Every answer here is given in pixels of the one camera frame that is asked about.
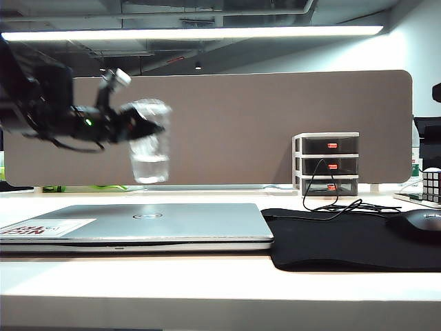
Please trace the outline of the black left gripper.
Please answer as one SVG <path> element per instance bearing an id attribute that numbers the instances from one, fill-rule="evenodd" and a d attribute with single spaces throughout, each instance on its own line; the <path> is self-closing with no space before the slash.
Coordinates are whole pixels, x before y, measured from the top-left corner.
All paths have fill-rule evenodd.
<path id="1" fill-rule="evenodd" d="M 120 115 L 111 108 L 100 110 L 91 106 L 72 106 L 70 110 L 73 115 L 70 136 L 82 141 L 118 143 L 165 130 L 162 125 L 146 119 L 134 105 L 122 105 Z"/>

